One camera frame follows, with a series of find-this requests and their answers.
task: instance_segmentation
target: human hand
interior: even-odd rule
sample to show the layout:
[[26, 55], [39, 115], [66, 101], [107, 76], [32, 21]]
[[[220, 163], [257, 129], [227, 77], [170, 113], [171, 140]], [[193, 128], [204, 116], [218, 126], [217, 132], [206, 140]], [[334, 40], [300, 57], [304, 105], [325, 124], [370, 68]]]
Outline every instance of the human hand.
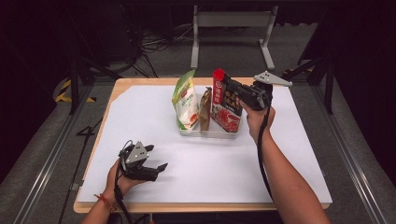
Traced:
[[257, 144], [257, 141], [259, 139], [259, 130], [260, 127], [262, 126], [262, 121], [264, 120], [264, 116], [267, 114], [267, 110], [270, 109], [270, 113], [269, 113], [267, 126], [265, 127], [264, 130], [264, 134], [270, 133], [270, 128], [274, 121], [276, 112], [272, 107], [265, 108], [264, 110], [261, 111], [256, 111], [247, 104], [245, 104], [240, 99], [237, 99], [237, 102], [247, 111], [247, 125], [249, 127], [249, 133], [250, 136], [253, 138], [254, 142]]
[[[103, 196], [112, 204], [114, 204], [116, 202], [114, 188], [116, 187], [115, 180], [116, 180], [117, 168], [119, 166], [119, 161], [120, 160], [116, 160], [116, 162], [113, 164], [113, 166], [108, 171], [106, 188], [105, 188], [105, 191], [103, 192]], [[120, 187], [122, 197], [125, 196], [125, 194], [127, 194], [128, 191], [133, 186], [136, 186], [138, 184], [142, 184], [142, 183], [146, 182], [145, 180], [132, 180], [128, 177], [125, 177], [121, 171], [119, 171], [119, 175], [120, 175], [120, 178], [118, 180], [118, 185]]]

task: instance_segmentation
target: black strap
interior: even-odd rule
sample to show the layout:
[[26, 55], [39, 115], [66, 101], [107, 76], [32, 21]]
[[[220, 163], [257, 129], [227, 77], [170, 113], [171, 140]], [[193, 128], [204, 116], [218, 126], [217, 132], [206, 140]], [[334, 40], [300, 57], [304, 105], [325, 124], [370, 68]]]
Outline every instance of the black strap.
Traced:
[[119, 173], [120, 173], [120, 167], [121, 167], [121, 162], [120, 162], [120, 160], [119, 160], [119, 165], [118, 165], [118, 167], [117, 167], [117, 172], [116, 172], [116, 180], [115, 180], [115, 184], [114, 184], [114, 194], [115, 194], [115, 196], [116, 196], [116, 201], [117, 201], [117, 203], [119, 204], [119, 206], [121, 207], [121, 209], [122, 209], [122, 212], [124, 213], [124, 215], [126, 216], [126, 219], [128, 220], [128, 223], [129, 224], [134, 224], [133, 222], [132, 222], [132, 217], [131, 217], [131, 214], [129, 214], [129, 212], [128, 212], [128, 210], [126, 209], [126, 207], [125, 207], [125, 204], [123, 203], [123, 201], [122, 201], [122, 193], [121, 193], [121, 190], [120, 190], [120, 187], [119, 187]]
[[265, 127], [268, 124], [270, 111], [271, 111], [271, 104], [268, 104], [267, 113], [265, 114], [264, 119], [262, 121], [262, 126], [260, 127], [259, 136], [258, 136], [258, 139], [257, 139], [257, 156], [259, 157], [260, 171], [262, 172], [262, 179], [264, 180], [265, 187], [267, 187], [267, 190], [268, 190], [268, 193], [270, 194], [270, 197], [273, 198], [272, 197], [272, 192], [271, 192], [271, 189], [270, 189], [270, 184], [268, 183], [268, 178], [267, 178], [267, 175], [266, 175], [266, 173], [264, 171], [264, 164], [262, 162], [262, 134], [264, 133]]

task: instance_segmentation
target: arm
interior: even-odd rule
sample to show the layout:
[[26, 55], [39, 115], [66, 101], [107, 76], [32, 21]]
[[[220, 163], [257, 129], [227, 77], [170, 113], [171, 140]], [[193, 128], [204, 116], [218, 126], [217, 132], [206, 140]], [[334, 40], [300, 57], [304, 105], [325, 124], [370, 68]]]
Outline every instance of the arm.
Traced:
[[[257, 144], [259, 129], [266, 110], [254, 111], [239, 101], [247, 111], [250, 135]], [[262, 137], [262, 161], [273, 194], [274, 203], [285, 223], [330, 223], [315, 192], [291, 165], [274, 141], [270, 128], [275, 110], [270, 108], [268, 125]]]
[[[115, 205], [117, 203], [116, 197], [114, 194], [114, 188], [115, 188], [115, 179], [116, 179], [116, 172], [117, 172], [118, 164], [119, 164], [119, 160], [116, 160], [114, 165], [110, 168], [110, 170], [107, 174], [106, 188], [102, 194], [103, 197], [105, 197], [106, 200], [109, 202], [109, 204], [113, 207], [115, 207]], [[122, 196], [127, 194], [128, 191], [133, 186], [138, 185], [143, 182], [145, 182], [145, 181], [132, 180], [132, 179], [129, 179], [122, 175], [118, 181]], [[108, 207], [106, 207], [105, 202], [103, 202], [102, 200], [98, 200], [95, 203], [95, 205], [91, 208], [88, 215], [84, 217], [84, 220], [82, 220], [81, 223], [83, 223], [83, 224], [88, 224], [88, 223], [94, 223], [94, 224], [104, 223], [104, 224], [106, 224], [109, 216], [110, 216], [110, 209]]]

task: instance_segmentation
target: metal frame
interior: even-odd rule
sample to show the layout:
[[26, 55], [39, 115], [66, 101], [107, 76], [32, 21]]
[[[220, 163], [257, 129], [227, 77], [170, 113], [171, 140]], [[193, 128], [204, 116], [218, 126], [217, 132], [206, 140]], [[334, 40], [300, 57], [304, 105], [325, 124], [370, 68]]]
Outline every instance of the metal frame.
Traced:
[[[82, 90], [82, 94], [80, 95], [79, 101], [84, 102], [84, 100], [89, 97], [91, 90], [92, 90], [92, 86], [84, 87]], [[79, 104], [76, 107], [75, 113], [73, 113], [67, 118], [64, 127], [58, 139], [56, 140], [55, 145], [52, 148], [52, 151], [50, 152], [46, 162], [43, 165], [43, 168], [38, 174], [35, 183], [33, 184], [28, 196], [26, 197], [25, 202], [23, 203], [23, 206], [21, 207], [21, 210], [15, 217], [13, 223], [15, 224], [28, 223], [30, 216], [35, 210], [35, 206], [37, 205], [38, 200], [41, 197], [41, 194], [43, 193], [45, 187], [47, 186], [47, 183], [50, 180], [52, 172], [55, 169], [56, 163], [58, 162], [59, 158], [62, 155], [62, 151], [64, 150], [65, 140], [69, 135], [70, 131], [72, 130], [83, 106], [84, 103]]]
[[337, 142], [341, 158], [343, 159], [344, 164], [349, 171], [350, 177], [356, 187], [356, 190], [361, 196], [361, 201], [366, 207], [367, 213], [369, 214], [371, 220], [375, 224], [388, 224], [387, 219], [382, 214], [381, 209], [379, 208], [379, 205], [375, 200], [373, 190], [370, 187], [370, 184], [367, 181], [363, 170], [361, 169], [358, 161], [353, 156], [349, 147], [347, 146], [347, 141], [342, 135], [341, 129], [338, 126], [337, 121], [335, 120], [333, 115], [330, 115], [328, 113], [326, 105], [323, 104], [323, 93], [320, 91], [318, 86], [311, 87], [311, 90], [318, 104], [320, 105], [322, 114], [325, 116], [329, 127], [332, 129], [332, 135]]
[[193, 14], [193, 31], [194, 39], [192, 44], [191, 54], [191, 68], [198, 68], [198, 54], [199, 54], [199, 27], [265, 27], [263, 32], [263, 39], [259, 39], [262, 55], [267, 65], [268, 70], [274, 70], [274, 62], [268, 50], [268, 42], [274, 27], [277, 7], [273, 7], [272, 11], [256, 11], [256, 12], [199, 12], [198, 6], [194, 6]]

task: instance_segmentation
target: bracelet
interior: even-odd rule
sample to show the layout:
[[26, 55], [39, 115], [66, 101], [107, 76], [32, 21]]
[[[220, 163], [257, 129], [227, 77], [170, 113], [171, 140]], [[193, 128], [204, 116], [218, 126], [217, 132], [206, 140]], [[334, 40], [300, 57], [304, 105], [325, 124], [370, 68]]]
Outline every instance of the bracelet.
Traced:
[[107, 199], [106, 199], [105, 197], [103, 197], [103, 194], [100, 194], [100, 196], [94, 194], [94, 196], [95, 196], [96, 198], [98, 198], [98, 201], [99, 201], [99, 200], [103, 201], [103, 202], [105, 203], [106, 207], [110, 209], [110, 212], [111, 212], [111, 213], [117, 211], [117, 208], [114, 207], [113, 205], [111, 205], [111, 204], [107, 201]]

